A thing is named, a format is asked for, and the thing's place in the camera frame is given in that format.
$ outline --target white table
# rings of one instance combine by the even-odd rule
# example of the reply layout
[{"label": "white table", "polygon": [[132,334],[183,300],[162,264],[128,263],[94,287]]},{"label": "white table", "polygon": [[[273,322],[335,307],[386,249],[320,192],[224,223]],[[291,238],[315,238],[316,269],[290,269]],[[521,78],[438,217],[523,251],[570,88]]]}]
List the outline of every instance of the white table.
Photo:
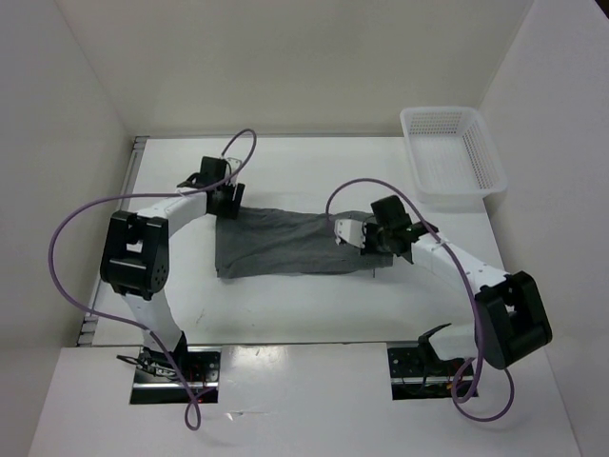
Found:
[{"label": "white table", "polygon": [[[384,344],[224,347],[218,404],[197,432],[184,405],[130,406],[136,348],[63,349],[29,457],[577,456],[544,351],[513,367],[516,401],[495,424],[449,399],[392,401]],[[468,410],[498,411],[502,372],[487,367]]]},{"label": "white table", "polygon": [[[203,155],[217,156],[225,138],[148,140],[136,192],[173,191],[198,170]],[[229,155],[245,157],[250,140]],[[300,212],[323,212],[338,185],[356,177],[384,179],[414,197],[410,164],[401,138],[263,137],[240,175],[246,184],[243,205]],[[335,212],[370,211],[389,192],[364,184],[346,189]],[[134,200],[130,210],[151,200]],[[421,205],[428,220],[455,243],[488,264],[501,258],[482,200],[465,209],[438,211]],[[446,322],[470,322],[464,290],[455,291],[426,271],[396,260],[393,268],[346,276],[261,276],[234,281],[216,277],[215,218],[204,217],[170,241],[167,298],[174,318],[191,344],[282,344],[373,342],[416,339]],[[129,316],[121,298],[102,284],[95,307]],[[141,344],[139,330],[100,321],[95,346]]]},{"label": "white table", "polygon": [[[172,191],[216,155],[225,139],[148,141],[135,191]],[[248,142],[235,156],[243,157]],[[385,179],[413,194],[399,138],[261,138],[241,176],[244,205],[321,212],[339,184]],[[335,211],[368,210],[384,189],[362,185],[338,198]],[[130,209],[151,202],[134,201]],[[422,206],[430,222],[487,263],[501,258],[482,201],[442,212]],[[399,262],[355,276],[266,276],[230,284],[215,277],[214,220],[193,222],[170,243],[167,297],[190,343],[261,344],[391,341],[416,338],[437,324],[471,320],[463,292]],[[128,315],[101,285],[95,306]],[[94,345],[135,345],[138,330],[101,321]],[[30,457],[494,455],[577,456],[545,352],[513,367],[516,401],[495,424],[462,418],[449,399],[392,401],[386,345],[224,346],[219,403],[204,405],[204,425],[186,429],[184,406],[130,406],[133,369],[117,353],[136,348],[67,348],[53,376]],[[502,372],[485,368],[480,398],[467,409],[500,410]]]}]

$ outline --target gray cloth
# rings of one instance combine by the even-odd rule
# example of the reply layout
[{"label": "gray cloth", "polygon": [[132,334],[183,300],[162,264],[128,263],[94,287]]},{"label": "gray cloth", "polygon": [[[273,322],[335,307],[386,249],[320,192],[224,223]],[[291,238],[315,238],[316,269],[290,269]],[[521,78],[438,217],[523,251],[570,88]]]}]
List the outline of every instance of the gray cloth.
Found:
[{"label": "gray cloth", "polygon": [[353,246],[335,242],[335,219],[371,219],[365,212],[331,216],[281,209],[241,208],[235,220],[216,220],[216,269],[219,278],[262,274],[341,274],[391,267],[390,254],[360,255]]}]

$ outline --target white wall panel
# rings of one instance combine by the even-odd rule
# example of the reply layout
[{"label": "white wall panel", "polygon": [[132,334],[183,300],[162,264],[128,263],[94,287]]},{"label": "white wall panel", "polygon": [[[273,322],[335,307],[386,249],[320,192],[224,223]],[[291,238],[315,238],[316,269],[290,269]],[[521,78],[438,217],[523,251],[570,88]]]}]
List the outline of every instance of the white wall panel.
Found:
[{"label": "white wall panel", "polygon": [[[27,455],[59,347],[80,314],[47,269],[53,229],[120,188],[126,131],[61,12],[48,0],[0,2],[0,453]],[[108,211],[67,230],[58,267],[87,300]]]},{"label": "white wall panel", "polygon": [[503,261],[539,283],[582,454],[607,455],[609,20],[596,3],[538,0],[481,111],[509,182],[488,202]]},{"label": "white wall panel", "polygon": [[399,133],[477,106],[530,0],[58,0],[130,133]]}]

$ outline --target purple cable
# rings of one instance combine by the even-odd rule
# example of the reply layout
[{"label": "purple cable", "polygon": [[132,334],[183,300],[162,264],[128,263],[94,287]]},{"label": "purple cable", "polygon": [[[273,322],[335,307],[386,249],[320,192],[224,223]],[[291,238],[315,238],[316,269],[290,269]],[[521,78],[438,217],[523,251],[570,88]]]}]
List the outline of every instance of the purple cable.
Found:
[{"label": "purple cable", "polygon": [[[169,363],[175,370],[180,383],[182,383],[185,391],[187,392],[188,399],[190,401],[189,401],[189,403],[187,405],[187,409],[185,411],[185,422],[186,422],[187,427],[193,431],[198,430],[201,427],[201,410],[199,409],[198,400],[199,400],[199,398],[201,398],[203,396],[203,394],[205,394],[207,392],[207,390],[204,390],[197,395],[194,394],[194,392],[188,385],[188,381],[185,378],[184,374],[182,374],[182,371],[180,371],[180,369],[178,368],[178,365],[176,364],[175,360],[171,356],[171,353],[169,352],[169,350],[167,349],[167,347],[165,346],[163,341],[161,341],[161,339],[156,335],[156,333],[154,333],[154,331],[150,330],[148,327],[146,327],[143,324],[140,324],[137,321],[133,321],[133,320],[127,319],[125,317],[115,316],[113,314],[108,314],[106,312],[97,311],[95,309],[86,307],[85,305],[80,303],[78,300],[76,300],[74,297],[72,297],[68,293],[68,291],[64,288],[64,286],[61,284],[61,281],[59,281],[59,277],[57,276],[57,271],[55,269],[55,258],[54,258],[55,245],[57,243],[57,239],[59,238],[60,233],[72,219],[74,219],[76,216],[78,216],[80,213],[86,211],[87,209],[95,207],[97,205],[102,205],[104,203],[114,202],[117,200],[126,200],[126,199],[130,199],[130,198],[150,198],[150,197],[152,197],[152,198],[178,198],[178,197],[182,197],[184,195],[193,195],[195,193],[201,193],[201,192],[207,192],[209,190],[214,190],[214,189],[218,188],[219,186],[221,186],[222,184],[230,181],[234,176],[236,176],[237,174],[239,174],[241,172],[241,170],[249,162],[249,159],[251,159],[252,155],[254,154],[254,150],[256,149],[256,144],[258,142],[258,136],[256,135],[256,132],[252,129],[243,129],[230,139],[230,141],[226,144],[224,150],[222,151],[222,156],[224,156],[226,151],[232,146],[232,144],[235,142],[235,140],[237,138],[239,138],[241,135],[243,135],[244,133],[250,133],[252,136],[251,149],[249,150],[249,153],[247,154],[246,159],[237,169],[235,169],[227,177],[218,181],[217,183],[212,184],[212,185],[207,186],[202,189],[196,189],[196,190],[192,190],[189,192],[182,192],[182,193],[130,193],[130,194],[125,194],[125,195],[114,195],[111,197],[99,198],[97,200],[93,200],[92,202],[89,202],[89,203],[83,205],[82,207],[76,209],[73,213],[71,213],[68,217],[66,217],[66,219],[64,219],[61,222],[61,224],[59,224],[59,227],[57,227],[55,232],[50,237],[49,257],[48,257],[49,272],[50,272],[50,278],[52,279],[53,284],[55,285],[57,290],[59,290],[59,293],[61,293],[62,296],[66,300],[68,300],[72,305],[81,309],[83,312],[90,312],[91,314],[93,314],[95,316],[105,317],[112,321],[118,321],[118,322],[122,322],[124,324],[129,324],[131,326],[140,328],[143,331],[147,331],[150,334],[150,337],[156,342],[157,345],[159,345],[159,348],[161,348],[161,351],[167,357],[167,360],[169,361]],[[192,425],[190,423],[190,420],[188,419],[188,412],[190,411],[191,407],[194,407],[196,418],[197,418],[194,425]]]},{"label": "purple cable", "polygon": [[385,188],[390,189],[391,191],[395,192],[398,196],[400,196],[408,206],[410,206],[410,208],[412,209],[412,211],[417,215],[417,217],[419,218],[419,220],[421,221],[421,223],[423,224],[423,226],[427,229],[427,231],[431,234],[431,236],[434,237],[434,239],[439,243],[442,244],[442,247],[446,250],[446,252],[448,253],[448,255],[450,256],[451,260],[453,261],[453,263],[455,264],[455,267],[457,267],[457,271],[459,272],[460,277],[463,280],[463,284],[465,285],[465,290],[467,292],[467,298],[469,299],[469,303],[472,307],[472,310],[474,312],[474,329],[475,332],[478,336],[477,340],[478,340],[478,357],[477,357],[477,361],[476,361],[476,368],[475,368],[475,372],[474,372],[474,378],[471,382],[471,385],[469,387],[469,389],[467,390],[467,392],[465,393],[465,395],[463,395],[462,397],[460,397],[458,395],[457,392],[457,383],[458,380],[461,378],[461,376],[463,375],[463,373],[465,372],[465,370],[472,365],[472,363],[474,362],[474,359],[467,359],[463,365],[457,370],[457,373],[455,374],[455,377],[453,378],[453,383],[452,383],[452,388],[450,389],[450,394],[451,397],[453,399],[453,403],[455,404],[455,407],[457,407],[457,410],[465,417],[467,417],[468,419],[471,419],[472,421],[477,421],[477,422],[492,422],[492,421],[496,421],[497,419],[500,419],[502,416],[505,415],[505,413],[507,413],[507,411],[509,410],[509,408],[512,407],[512,404],[514,403],[514,394],[515,394],[515,388],[514,388],[514,380],[512,379],[512,375],[510,374],[510,372],[506,369],[505,370],[505,374],[507,376],[507,379],[509,381],[510,384],[510,398],[507,402],[507,405],[505,406],[504,409],[502,409],[499,413],[495,414],[494,416],[491,417],[476,417],[473,416],[471,414],[469,414],[468,412],[464,411],[461,408],[461,404],[467,402],[470,398],[472,398],[474,396],[474,394],[476,393],[476,389],[478,388],[478,384],[480,382],[481,376],[482,376],[482,365],[484,362],[484,358],[483,358],[483,354],[484,354],[484,340],[482,337],[482,328],[480,325],[481,322],[481,318],[480,315],[478,313],[478,309],[476,308],[476,299],[474,298],[474,291],[472,290],[471,285],[469,284],[469,280],[467,279],[467,275],[465,274],[465,271],[463,269],[463,266],[461,265],[461,262],[459,261],[459,258],[457,257],[457,255],[455,254],[455,252],[453,251],[453,249],[448,246],[446,243],[442,242],[442,239],[440,238],[440,236],[438,235],[438,233],[436,233],[432,227],[429,225],[429,223],[422,217],[421,212],[417,209],[417,207],[415,207],[414,203],[412,203],[412,201],[398,188],[396,188],[395,186],[390,185],[389,183],[386,183],[385,181],[382,181],[380,179],[375,179],[375,178],[358,178],[358,179],[352,179],[351,181],[347,181],[346,183],[338,186],[330,195],[330,197],[327,199],[327,203],[325,204],[325,216],[328,218],[329,220],[329,216],[330,216],[330,205],[332,203],[332,200],[334,200],[334,197],[336,197],[336,195],[343,190],[344,188],[347,188],[353,184],[359,184],[359,183],[372,183],[372,184],[378,184],[380,186],[383,186]]}]

